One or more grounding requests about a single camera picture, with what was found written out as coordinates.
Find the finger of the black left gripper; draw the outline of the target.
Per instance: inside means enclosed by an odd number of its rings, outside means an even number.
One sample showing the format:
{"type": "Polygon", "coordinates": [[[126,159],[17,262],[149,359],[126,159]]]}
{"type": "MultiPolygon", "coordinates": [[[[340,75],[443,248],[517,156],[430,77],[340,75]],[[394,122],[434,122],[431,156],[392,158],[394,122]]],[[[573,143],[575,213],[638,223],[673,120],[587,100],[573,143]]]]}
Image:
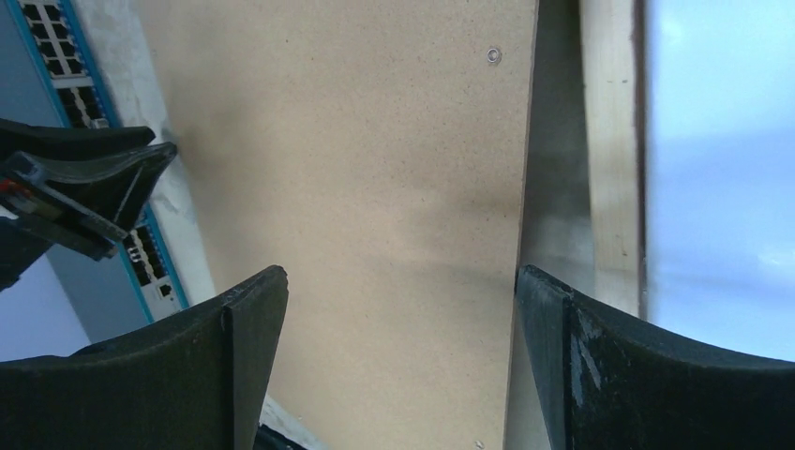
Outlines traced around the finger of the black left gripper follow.
{"type": "Polygon", "coordinates": [[[1,120],[1,161],[17,152],[60,161],[86,161],[144,147],[156,138],[150,127],[40,127],[1,120]]]}
{"type": "Polygon", "coordinates": [[[111,258],[176,156],[171,142],[86,161],[17,152],[1,163],[1,205],[24,233],[95,261],[111,258]]]}

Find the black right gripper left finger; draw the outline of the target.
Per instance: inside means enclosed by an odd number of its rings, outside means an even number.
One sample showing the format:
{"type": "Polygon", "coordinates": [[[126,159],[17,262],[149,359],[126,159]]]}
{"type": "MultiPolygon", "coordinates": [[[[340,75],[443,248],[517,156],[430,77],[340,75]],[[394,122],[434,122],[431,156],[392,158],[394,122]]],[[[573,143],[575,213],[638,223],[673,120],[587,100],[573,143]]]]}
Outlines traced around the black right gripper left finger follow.
{"type": "Polygon", "coordinates": [[[1,366],[5,449],[249,449],[288,303],[277,265],[70,356],[1,366]]]}

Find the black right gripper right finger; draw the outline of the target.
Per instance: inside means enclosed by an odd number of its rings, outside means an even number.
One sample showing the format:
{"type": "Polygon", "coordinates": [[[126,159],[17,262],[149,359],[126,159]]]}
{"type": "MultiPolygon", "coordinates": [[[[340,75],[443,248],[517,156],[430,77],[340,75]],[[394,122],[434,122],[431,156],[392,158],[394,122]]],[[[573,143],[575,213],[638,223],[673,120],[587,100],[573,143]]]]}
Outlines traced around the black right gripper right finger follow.
{"type": "Polygon", "coordinates": [[[540,268],[515,300],[554,449],[790,449],[794,366],[669,332],[540,268]]]}

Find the brown frame backing board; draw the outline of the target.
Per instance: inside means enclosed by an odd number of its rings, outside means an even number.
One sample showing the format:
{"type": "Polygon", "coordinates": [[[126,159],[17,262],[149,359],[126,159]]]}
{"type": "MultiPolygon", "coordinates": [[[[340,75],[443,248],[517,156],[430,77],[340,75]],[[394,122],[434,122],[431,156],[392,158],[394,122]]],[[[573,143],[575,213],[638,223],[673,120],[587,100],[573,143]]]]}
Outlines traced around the brown frame backing board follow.
{"type": "Polygon", "coordinates": [[[533,1],[142,1],[215,286],[331,449],[499,449],[533,1]]]}

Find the orange wooden picture frame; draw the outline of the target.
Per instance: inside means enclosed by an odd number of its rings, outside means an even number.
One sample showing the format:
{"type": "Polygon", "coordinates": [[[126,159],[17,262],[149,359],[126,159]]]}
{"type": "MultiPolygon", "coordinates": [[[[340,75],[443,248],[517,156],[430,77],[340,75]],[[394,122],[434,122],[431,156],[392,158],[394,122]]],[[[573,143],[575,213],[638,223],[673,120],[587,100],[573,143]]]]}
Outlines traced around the orange wooden picture frame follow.
{"type": "Polygon", "coordinates": [[[597,299],[639,318],[645,300],[645,4],[579,4],[597,299]]]}

